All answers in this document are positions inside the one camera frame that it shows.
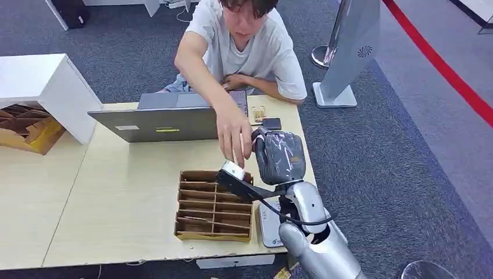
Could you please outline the person's left hand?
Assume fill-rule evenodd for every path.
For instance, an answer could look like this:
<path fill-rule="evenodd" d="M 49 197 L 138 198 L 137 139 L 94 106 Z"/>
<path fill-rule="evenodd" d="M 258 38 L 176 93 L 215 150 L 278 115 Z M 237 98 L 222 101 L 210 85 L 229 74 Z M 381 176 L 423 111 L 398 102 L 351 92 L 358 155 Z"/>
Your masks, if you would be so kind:
<path fill-rule="evenodd" d="M 224 76 L 222 81 L 222 87 L 226 91 L 234 91 L 245 88 L 247 84 L 244 81 L 244 75 L 242 74 L 229 74 Z"/>

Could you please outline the person's right hand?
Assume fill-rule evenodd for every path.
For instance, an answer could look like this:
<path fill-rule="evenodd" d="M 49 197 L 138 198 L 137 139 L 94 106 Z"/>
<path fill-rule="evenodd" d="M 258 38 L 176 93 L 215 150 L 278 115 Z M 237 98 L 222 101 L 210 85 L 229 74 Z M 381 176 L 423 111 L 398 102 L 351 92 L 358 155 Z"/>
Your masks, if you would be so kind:
<path fill-rule="evenodd" d="M 245 167 L 252 152 L 252 127 L 246 114 L 238 108 L 217 108 L 217 134 L 223 156 Z"/>

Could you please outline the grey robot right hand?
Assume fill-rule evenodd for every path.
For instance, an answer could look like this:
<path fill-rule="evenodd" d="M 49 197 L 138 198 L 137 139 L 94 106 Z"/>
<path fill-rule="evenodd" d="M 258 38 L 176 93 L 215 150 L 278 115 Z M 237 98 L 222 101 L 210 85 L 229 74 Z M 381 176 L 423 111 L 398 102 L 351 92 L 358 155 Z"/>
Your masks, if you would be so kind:
<path fill-rule="evenodd" d="M 277 185 L 304 178 L 306 159 L 300 136 L 261 126 L 252 133 L 252 150 L 265 184 Z"/>

